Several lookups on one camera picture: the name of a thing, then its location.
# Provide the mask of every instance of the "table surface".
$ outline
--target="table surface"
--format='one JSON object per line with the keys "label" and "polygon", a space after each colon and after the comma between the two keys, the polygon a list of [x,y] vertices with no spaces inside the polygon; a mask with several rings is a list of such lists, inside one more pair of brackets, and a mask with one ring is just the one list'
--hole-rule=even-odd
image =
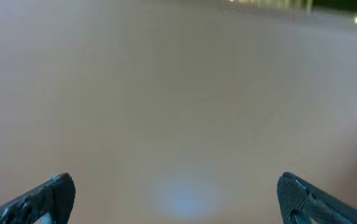
{"label": "table surface", "polygon": [[219,4],[0,0],[0,205],[69,172],[70,223],[280,223],[289,171],[357,208],[357,31]]}

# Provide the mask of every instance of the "gray surface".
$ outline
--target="gray surface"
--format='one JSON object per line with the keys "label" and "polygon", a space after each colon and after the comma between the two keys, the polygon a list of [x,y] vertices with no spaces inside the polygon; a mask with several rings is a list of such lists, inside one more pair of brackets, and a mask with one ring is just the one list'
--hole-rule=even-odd
{"label": "gray surface", "polygon": [[357,207],[357,35],[202,1],[0,1],[0,205],[71,223],[280,223],[293,172]]}

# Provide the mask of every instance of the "blurry surface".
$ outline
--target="blurry surface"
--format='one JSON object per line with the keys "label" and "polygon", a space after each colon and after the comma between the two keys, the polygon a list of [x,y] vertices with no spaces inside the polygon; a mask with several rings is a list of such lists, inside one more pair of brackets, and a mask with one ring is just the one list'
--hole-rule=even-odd
{"label": "blurry surface", "polygon": [[69,172],[71,223],[280,223],[290,171],[357,207],[357,28],[266,14],[0,0],[0,205]]}

